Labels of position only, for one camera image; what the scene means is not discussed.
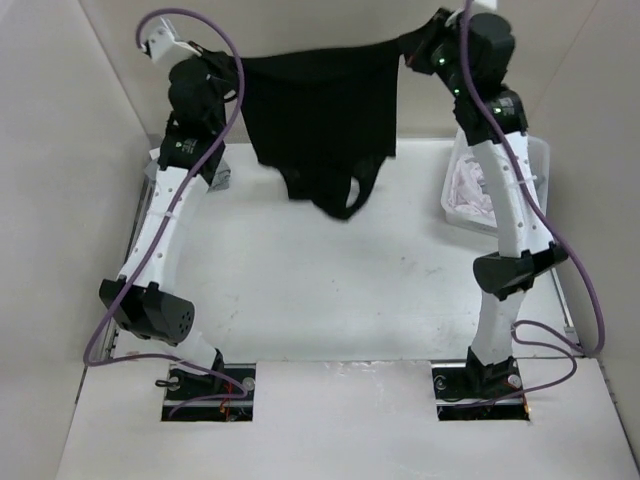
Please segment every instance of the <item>black garment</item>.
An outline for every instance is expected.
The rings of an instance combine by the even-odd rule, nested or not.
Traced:
[[[347,220],[396,153],[397,40],[243,59],[242,113],[262,165],[282,174],[292,200]],[[351,180],[359,183],[347,207]]]

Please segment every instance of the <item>gray wall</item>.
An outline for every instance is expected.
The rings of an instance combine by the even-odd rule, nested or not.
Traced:
[[[164,131],[167,81],[133,40],[138,20],[162,0],[81,0],[114,68],[149,133]],[[509,81],[530,111],[539,103],[595,0],[508,0],[500,13],[518,36]],[[268,55],[304,48],[360,45],[393,38],[422,26],[442,5],[461,0],[179,0],[172,6],[208,15],[227,31],[240,52]],[[221,46],[207,27],[175,20],[185,38]],[[438,80],[400,69],[398,129],[402,136],[451,135],[451,98]],[[241,123],[231,140],[245,140]]]
[[[0,0],[0,465],[55,478],[147,140],[75,0]]]
[[[552,147],[551,216],[584,258],[607,321],[602,360],[640,453],[640,3],[599,0],[549,85],[533,133]],[[563,286],[580,335],[592,309],[571,266]]]

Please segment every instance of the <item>white panel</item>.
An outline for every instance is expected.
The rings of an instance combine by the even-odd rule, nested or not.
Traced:
[[[369,203],[348,223],[288,202],[281,177],[230,145],[229,190],[205,196],[182,250],[176,295],[227,359],[466,358],[481,294],[473,260],[497,239],[448,225],[440,196],[452,142],[402,140]],[[552,277],[519,318],[562,329]],[[523,338],[550,340],[525,327]],[[123,332],[117,355],[149,344]],[[517,345],[516,355],[555,351]]]
[[[566,360],[520,361],[525,385]],[[159,421],[165,362],[88,372],[58,480],[638,480],[598,365],[530,395],[529,423],[438,422],[428,363],[261,363],[255,420]]]
[[[0,86],[1,476],[48,480],[148,142],[74,0],[0,0]]]
[[[583,256],[604,307],[602,359],[640,452],[640,4],[600,0],[533,121],[551,144],[554,222]],[[578,331],[595,344],[590,302],[574,269],[561,271]]]
[[[180,0],[171,6],[209,15],[246,56],[388,40],[426,23],[439,6],[462,0]],[[500,13],[514,25],[518,46],[508,81],[533,111],[595,0],[509,0]],[[161,133],[169,113],[166,75],[136,49],[133,31],[162,0],[82,0],[129,97],[149,133]],[[215,34],[176,19],[186,38],[216,49]],[[452,99],[440,81],[400,68],[398,131],[405,136],[454,132]],[[240,126],[233,138],[245,139]]]

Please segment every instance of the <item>cable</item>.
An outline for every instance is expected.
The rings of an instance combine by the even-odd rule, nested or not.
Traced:
[[[238,71],[238,89],[237,89],[238,101],[236,103],[235,108],[233,109],[233,112],[231,113],[231,116],[229,117],[229,121],[227,122],[227,125],[224,127],[222,132],[220,132],[220,135],[218,136],[218,138],[215,139],[215,141],[213,142],[211,147],[209,147],[209,149],[202,155],[202,157],[196,162],[196,164],[191,168],[191,170],[189,170],[189,173],[187,174],[186,178],[182,181],[182,183],[180,184],[180,186],[176,190],[176,193],[174,194],[173,199],[171,200],[171,203],[169,204],[169,207],[167,208],[167,212],[171,213],[171,212],[173,212],[173,210],[175,209],[176,205],[178,204],[180,196],[183,194],[184,190],[187,188],[187,185],[189,184],[189,181],[193,177],[195,177],[197,175],[198,171],[204,165],[204,163],[209,159],[209,157],[211,157],[211,155],[222,144],[222,141],[227,136],[227,134],[229,133],[229,130],[231,130],[231,127],[235,123],[238,115],[240,114],[240,108],[242,106],[242,102],[244,100],[244,93],[245,93],[245,75],[244,75],[244,69],[242,67],[242,62],[240,60],[240,54],[238,53],[238,50],[236,49],[235,45],[233,44],[233,42],[231,41],[229,36],[218,25],[216,25],[213,21],[209,20],[208,18],[206,18],[205,16],[203,16],[203,15],[197,13],[197,12],[192,12],[192,11],[187,10],[187,9],[183,9],[183,8],[163,8],[163,9],[160,9],[160,10],[155,10],[155,11],[145,15],[142,18],[142,20],[140,20],[140,23],[138,24],[138,26],[136,28],[136,39],[135,40],[136,40],[136,46],[138,48],[140,48],[140,49],[143,48],[143,43],[141,41],[142,29],[146,26],[147,23],[149,23],[150,20],[152,20],[152,19],[154,19],[156,17],[159,17],[161,15],[182,15],[182,16],[186,16],[186,17],[191,17],[191,18],[199,20],[199,21],[205,23],[206,25],[208,25],[209,27],[211,27],[213,30],[215,30],[216,33],[218,33],[218,35],[220,35],[220,37],[222,37],[222,39],[225,41],[225,43],[227,44],[227,46],[231,50],[231,52],[233,54],[233,59],[234,59],[235,65],[236,65],[236,69]],[[114,316],[115,312],[117,311],[118,307],[122,303],[122,300],[126,296],[127,292],[129,292],[129,290],[133,286],[134,282],[136,281],[138,276],[142,273],[142,271],[144,270],[145,266],[149,262],[149,259],[153,255],[154,250],[158,246],[158,243],[160,242],[160,239],[162,238],[162,235],[164,234],[164,232],[165,232],[165,230],[167,228],[167,225],[169,224],[169,220],[170,220],[169,217],[165,216],[163,218],[162,223],[160,224],[160,227],[158,228],[158,232],[156,233],[155,237],[153,237],[151,245],[149,246],[149,249],[145,253],[145,255],[142,258],[142,260],[140,261],[140,264],[136,267],[136,269],[133,272],[133,274],[131,274],[131,276],[127,279],[127,282],[125,283],[124,287],[122,288],[122,290],[120,290],[120,293],[118,293],[118,295],[116,296],[116,298],[113,301],[113,303],[111,304],[111,306],[107,309],[107,312],[102,317],[102,320],[98,324],[98,327],[96,328],[96,330],[93,332],[93,335],[91,335],[91,338],[89,339],[89,342],[87,343],[87,346],[85,348],[84,355],[83,355],[84,364],[87,367],[99,367],[99,366],[103,366],[103,365],[113,365],[114,363],[128,362],[128,361],[131,361],[131,360],[141,360],[141,359],[151,359],[151,358],[169,360],[171,362],[178,362],[178,363],[184,365],[185,367],[192,368],[192,369],[198,370],[200,372],[204,372],[204,373],[206,373],[208,375],[212,375],[214,377],[221,378],[225,382],[228,382],[231,385],[233,385],[236,388],[238,388],[240,390],[240,392],[241,392],[241,393],[236,393],[236,394],[221,395],[222,397],[230,398],[230,399],[241,399],[241,398],[244,398],[244,397],[247,396],[248,391],[240,382],[234,380],[233,378],[231,378],[231,377],[229,377],[227,375],[224,375],[222,373],[216,372],[214,370],[210,370],[210,369],[207,369],[207,368],[200,367],[198,365],[195,365],[195,364],[193,364],[191,362],[184,361],[184,360],[182,360],[182,359],[180,359],[178,357],[175,357],[173,355],[165,355],[165,354],[161,354],[161,353],[145,353],[145,354],[140,354],[140,355],[129,355],[129,356],[126,356],[126,357],[111,358],[111,359],[101,360],[101,361],[92,361],[91,360],[91,353],[93,351],[93,348],[95,347],[96,342],[98,341],[98,337],[100,336],[102,331],[105,329],[107,324],[111,321],[111,319],[113,318],[113,316]],[[192,401],[195,401],[195,400],[197,400],[197,399],[188,400],[187,402],[182,402],[180,405],[174,407],[171,410],[171,412],[169,413],[169,417],[171,417],[179,408],[182,408],[186,404],[188,404],[188,403],[190,403]]]
[[[567,356],[571,360],[571,362],[572,362],[571,371],[567,375],[565,375],[564,377],[562,377],[559,380],[555,380],[553,382],[546,383],[544,385],[540,385],[540,386],[537,386],[537,387],[531,387],[531,388],[527,388],[527,389],[524,389],[524,390],[520,390],[518,392],[514,392],[514,393],[511,393],[509,395],[498,397],[496,399],[487,400],[486,402],[483,401],[483,402],[472,403],[472,404],[469,404],[469,405],[459,405],[459,407],[461,407],[461,408],[493,405],[494,403],[496,403],[496,402],[498,402],[500,400],[507,400],[509,398],[514,398],[514,397],[525,395],[527,393],[537,392],[539,390],[544,390],[544,389],[547,389],[547,388],[555,387],[556,385],[559,385],[561,383],[566,382],[567,380],[569,380],[576,373],[576,371],[578,369],[578,362],[576,361],[576,359],[573,357],[573,355],[570,352],[567,352],[567,351],[565,351],[565,350],[563,350],[563,349],[561,349],[559,347],[556,347],[555,345],[551,345],[549,343],[530,342],[530,341],[525,341],[525,340],[519,339],[518,336],[517,336],[516,330],[517,330],[518,327],[520,327],[522,325],[530,325],[530,326],[533,326],[533,327],[541,328],[541,329],[551,333],[558,340],[562,341],[563,343],[568,345],[573,350],[575,350],[577,352],[580,352],[580,353],[582,353],[584,355],[587,355],[587,356],[593,356],[593,355],[599,354],[602,351],[602,349],[604,348],[604,344],[605,344],[605,325],[604,325],[604,314],[602,312],[602,306],[600,305],[600,301],[598,299],[598,295],[596,293],[595,286],[593,284],[593,281],[591,280],[591,277],[589,276],[589,273],[587,272],[587,269],[586,269],[584,263],[582,262],[582,260],[578,256],[577,252],[571,247],[571,245],[569,245],[569,242],[558,232],[558,230],[553,226],[553,224],[545,216],[545,214],[542,212],[542,210],[540,210],[540,208],[536,204],[535,200],[531,196],[531,193],[529,192],[529,188],[526,185],[526,182],[525,182],[525,179],[524,179],[524,175],[522,173],[522,169],[520,168],[520,165],[518,164],[518,157],[516,156],[515,152],[513,151],[513,148],[511,147],[511,144],[509,143],[509,140],[507,140],[507,137],[506,137],[505,133],[502,131],[502,128],[500,128],[500,125],[498,124],[496,119],[493,117],[493,115],[491,114],[489,109],[485,106],[484,102],[482,101],[482,98],[480,98],[480,94],[478,93],[478,90],[476,89],[476,87],[475,87],[475,85],[473,83],[473,76],[471,74],[471,63],[469,61],[469,30],[470,30],[470,25],[471,25],[471,5],[473,4],[473,1],[474,0],[465,0],[464,11],[463,11],[463,14],[462,14],[462,31],[461,31],[461,38],[460,38],[460,63],[461,63],[461,67],[462,67],[462,74],[463,74],[463,77],[464,77],[464,83],[465,83],[465,85],[467,87],[467,90],[469,91],[469,95],[471,96],[471,99],[473,100],[473,102],[478,107],[478,110],[480,111],[482,116],[487,120],[489,125],[491,125],[491,128],[494,130],[494,132],[496,133],[496,135],[500,139],[500,142],[502,142],[504,150],[507,153],[507,156],[509,157],[509,161],[511,162],[511,165],[513,166],[513,170],[515,171],[516,178],[518,179],[518,181],[520,183],[520,188],[522,190],[522,194],[524,195],[525,200],[527,201],[527,203],[529,204],[531,209],[534,211],[536,216],[544,224],[544,226],[547,227],[549,232],[551,232],[551,235],[553,235],[553,238],[556,240],[556,242],[560,246],[562,246],[564,248],[564,250],[569,255],[569,258],[571,258],[571,261],[574,263],[574,265],[578,269],[578,272],[580,273],[580,277],[582,278],[582,280],[583,280],[583,282],[585,284],[585,287],[587,288],[587,292],[589,293],[589,298],[591,300],[591,304],[593,306],[593,311],[595,313],[596,323],[597,323],[597,327],[598,327],[598,342],[597,342],[596,346],[593,348],[593,350],[587,351],[586,349],[582,348],[580,345],[577,345],[577,344],[573,343],[572,341],[568,340],[564,335],[556,332],[554,329],[550,328],[549,326],[545,325],[544,323],[536,322],[536,321],[533,321],[533,320],[520,320],[520,321],[514,322],[514,324],[512,326],[512,330],[511,330],[511,336],[513,337],[513,339],[514,339],[514,341],[516,343],[519,343],[521,345],[529,345],[529,346],[550,348],[552,350],[556,350],[557,352],[562,353],[563,355]]]

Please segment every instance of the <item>table surface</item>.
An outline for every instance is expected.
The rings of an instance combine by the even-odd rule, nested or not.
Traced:
[[[564,359],[520,360],[526,386]],[[427,362],[259,363],[251,423],[160,422],[167,362],[89,369],[57,480],[638,480],[595,360],[531,421],[439,422]]]
[[[203,200],[178,267],[176,294],[228,361],[463,359],[477,328],[473,260],[490,236],[451,226],[440,195],[451,140],[400,140],[369,203],[350,222],[287,201],[250,145],[229,145],[229,190]],[[521,317],[558,330],[565,312],[542,276]],[[522,337],[551,341],[523,328]],[[519,358],[556,356],[515,345]],[[115,355],[149,351],[122,332]]]

